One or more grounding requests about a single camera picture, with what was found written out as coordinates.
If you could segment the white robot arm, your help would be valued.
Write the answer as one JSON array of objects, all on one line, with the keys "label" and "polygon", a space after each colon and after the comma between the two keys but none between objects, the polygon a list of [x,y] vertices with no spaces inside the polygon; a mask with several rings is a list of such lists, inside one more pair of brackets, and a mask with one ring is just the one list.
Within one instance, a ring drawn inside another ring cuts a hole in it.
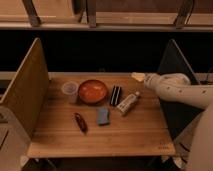
[{"label": "white robot arm", "polygon": [[203,109],[175,139],[175,143],[187,141],[189,129],[193,128],[185,171],[213,171],[213,85],[192,85],[182,73],[159,75],[133,72],[131,77],[143,82],[162,100]]}]

